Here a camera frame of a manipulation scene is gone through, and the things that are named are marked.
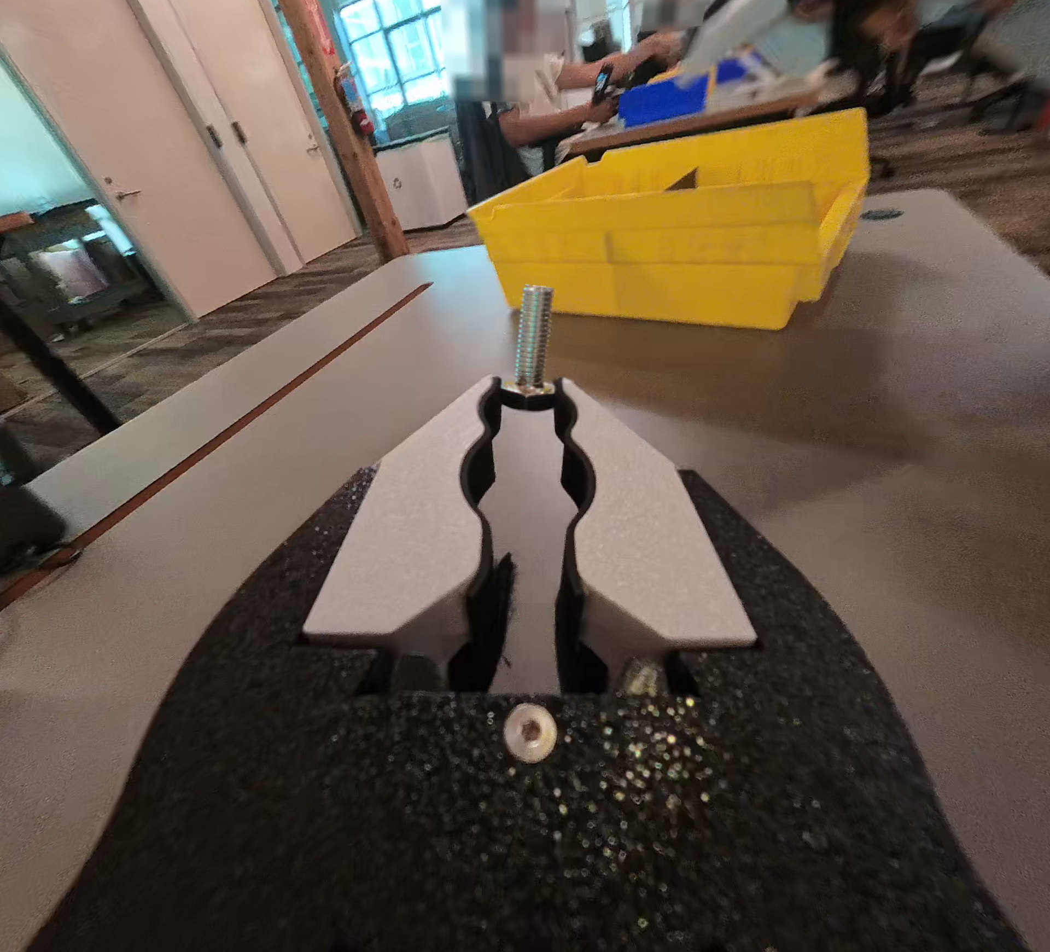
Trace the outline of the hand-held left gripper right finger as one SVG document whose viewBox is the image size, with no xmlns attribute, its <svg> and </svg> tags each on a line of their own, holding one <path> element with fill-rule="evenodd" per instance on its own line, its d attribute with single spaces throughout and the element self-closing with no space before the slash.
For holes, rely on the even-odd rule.
<svg viewBox="0 0 1050 952">
<path fill-rule="evenodd" d="M 556 601 L 560 664 L 663 661 L 757 634 L 673 461 L 556 381 L 561 485 L 575 505 Z"/>
</svg>

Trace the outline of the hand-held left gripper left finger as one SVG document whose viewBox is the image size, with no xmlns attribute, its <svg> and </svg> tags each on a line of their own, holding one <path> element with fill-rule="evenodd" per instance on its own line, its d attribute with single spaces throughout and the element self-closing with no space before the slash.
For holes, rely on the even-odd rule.
<svg viewBox="0 0 1050 952">
<path fill-rule="evenodd" d="M 492 488 L 502 384 L 485 376 L 378 463 L 302 628 L 311 644 L 452 664 L 492 641 Z"/>
</svg>

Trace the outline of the silver hex bolt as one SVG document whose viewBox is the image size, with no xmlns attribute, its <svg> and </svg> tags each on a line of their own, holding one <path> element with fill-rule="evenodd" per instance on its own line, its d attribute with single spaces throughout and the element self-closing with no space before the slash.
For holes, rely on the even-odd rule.
<svg viewBox="0 0 1050 952">
<path fill-rule="evenodd" d="M 517 411 L 544 411 L 556 400 L 556 384 L 546 375 L 547 351 L 555 289 L 525 285 L 518 308 L 514 374 L 503 381 L 504 407 Z"/>
</svg>

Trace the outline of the wooden work table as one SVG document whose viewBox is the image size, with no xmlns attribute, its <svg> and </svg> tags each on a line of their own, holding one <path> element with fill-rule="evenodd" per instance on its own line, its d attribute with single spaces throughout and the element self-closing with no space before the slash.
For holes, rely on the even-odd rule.
<svg viewBox="0 0 1050 952">
<path fill-rule="evenodd" d="M 753 125 L 804 117 L 820 105 L 826 81 L 789 80 L 760 85 L 757 89 L 729 94 L 716 92 L 715 105 L 699 114 L 677 117 L 628 129 L 623 124 L 606 124 L 567 141 L 564 161 L 585 158 L 597 162 L 613 149 L 663 141 L 732 131 Z"/>
</svg>

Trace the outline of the blue plastic bin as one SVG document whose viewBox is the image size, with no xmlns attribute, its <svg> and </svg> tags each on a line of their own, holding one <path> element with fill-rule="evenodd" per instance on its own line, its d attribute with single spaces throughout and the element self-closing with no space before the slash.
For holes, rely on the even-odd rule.
<svg viewBox="0 0 1050 952">
<path fill-rule="evenodd" d="M 731 58 L 719 62 L 714 80 L 710 73 L 684 84 L 678 84 L 674 78 L 653 79 L 622 92 L 620 121 L 624 129 L 632 130 L 679 117 L 700 114 L 707 107 L 712 88 L 738 83 L 747 73 L 742 63 Z"/>
</svg>

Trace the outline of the yellow plastic bin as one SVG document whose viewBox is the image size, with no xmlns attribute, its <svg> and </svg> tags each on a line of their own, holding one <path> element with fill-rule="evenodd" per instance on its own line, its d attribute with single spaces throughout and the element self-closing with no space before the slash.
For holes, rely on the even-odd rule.
<svg viewBox="0 0 1050 952">
<path fill-rule="evenodd" d="M 870 181 L 862 108 L 571 158 L 468 213 L 507 303 L 780 330 L 818 302 Z"/>
</svg>

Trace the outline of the white recycling bin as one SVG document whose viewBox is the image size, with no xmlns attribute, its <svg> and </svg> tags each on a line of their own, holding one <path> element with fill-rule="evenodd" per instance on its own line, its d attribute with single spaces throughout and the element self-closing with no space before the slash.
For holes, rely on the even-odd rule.
<svg viewBox="0 0 1050 952">
<path fill-rule="evenodd" d="M 406 233 L 443 227 L 466 215 L 467 200 L 447 130 L 381 145 L 375 156 L 390 204 Z"/>
</svg>

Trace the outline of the large paned window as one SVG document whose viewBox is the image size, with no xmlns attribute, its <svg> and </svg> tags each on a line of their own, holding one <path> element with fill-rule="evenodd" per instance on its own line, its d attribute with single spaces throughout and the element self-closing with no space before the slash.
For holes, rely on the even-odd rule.
<svg viewBox="0 0 1050 952">
<path fill-rule="evenodd" d="M 442 39 L 443 0 L 320 0 L 379 137 L 441 125 L 411 119 L 450 102 Z"/>
</svg>

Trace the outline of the red fire extinguisher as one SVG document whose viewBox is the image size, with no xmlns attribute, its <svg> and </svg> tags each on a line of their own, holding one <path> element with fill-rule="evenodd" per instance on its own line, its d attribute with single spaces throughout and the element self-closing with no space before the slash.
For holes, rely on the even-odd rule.
<svg viewBox="0 0 1050 952">
<path fill-rule="evenodd" d="M 358 90 L 352 66 L 349 63 L 337 68 L 333 80 L 334 90 L 346 112 L 353 129 L 366 140 L 374 136 L 374 124 Z"/>
</svg>

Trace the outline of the metal storage shelf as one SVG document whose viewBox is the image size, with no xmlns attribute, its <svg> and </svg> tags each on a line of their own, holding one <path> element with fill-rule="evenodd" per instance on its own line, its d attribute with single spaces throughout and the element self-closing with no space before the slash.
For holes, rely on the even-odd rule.
<svg viewBox="0 0 1050 952">
<path fill-rule="evenodd" d="M 138 247 L 98 200 L 5 218 L 2 295 L 43 339 L 68 338 L 165 297 Z"/>
</svg>

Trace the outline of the white door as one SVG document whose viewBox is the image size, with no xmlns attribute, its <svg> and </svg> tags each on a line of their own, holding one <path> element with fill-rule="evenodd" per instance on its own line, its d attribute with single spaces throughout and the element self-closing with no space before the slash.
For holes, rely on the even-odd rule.
<svg viewBox="0 0 1050 952">
<path fill-rule="evenodd" d="M 72 0 L 86 47 L 91 170 L 116 216 L 187 315 L 201 318 L 274 280 L 235 190 L 131 0 Z"/>
<path fill-rule="evenodd" d="M 169 0 L 220 104 L 220 136 L 251 166 L 293 271 L 358 235 L 281 28 L 264 0 Z"/>
</svg>

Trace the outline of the wooden post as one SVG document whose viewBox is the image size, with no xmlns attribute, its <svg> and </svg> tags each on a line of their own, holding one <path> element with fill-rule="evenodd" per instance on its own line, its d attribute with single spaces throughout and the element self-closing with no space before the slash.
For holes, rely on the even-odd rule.
<svg viewBox="0 0 1050 952">
<path fill-rule="evenodd" d="M 339 59 L 319 0 L 277 0 L 328 122 L 368 233 L 383 261 L 408 256 L 410 244 L 390 203 L 387 186 L 368 139 L 356 129 L 340 96 Z"/>
</svg>

